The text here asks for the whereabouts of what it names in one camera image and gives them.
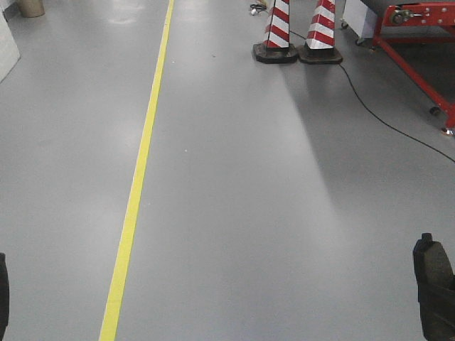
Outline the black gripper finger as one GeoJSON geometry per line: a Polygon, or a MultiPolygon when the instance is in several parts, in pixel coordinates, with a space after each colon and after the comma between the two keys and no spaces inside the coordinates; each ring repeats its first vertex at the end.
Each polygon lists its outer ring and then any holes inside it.
{"type": "Polygon", "coordinates": [[[1,252],[1,334],[4,334],[6,327],[9,324],[9,303],[10,303],[10,292],[9,292],[9,276],[6,267],[6,255],[1,252]]]}
{"type": "Polygon", "coordinates": [[[446,286],[422,282],[417,286],[425,340],[454,340],[454,276],[446,286]]]}

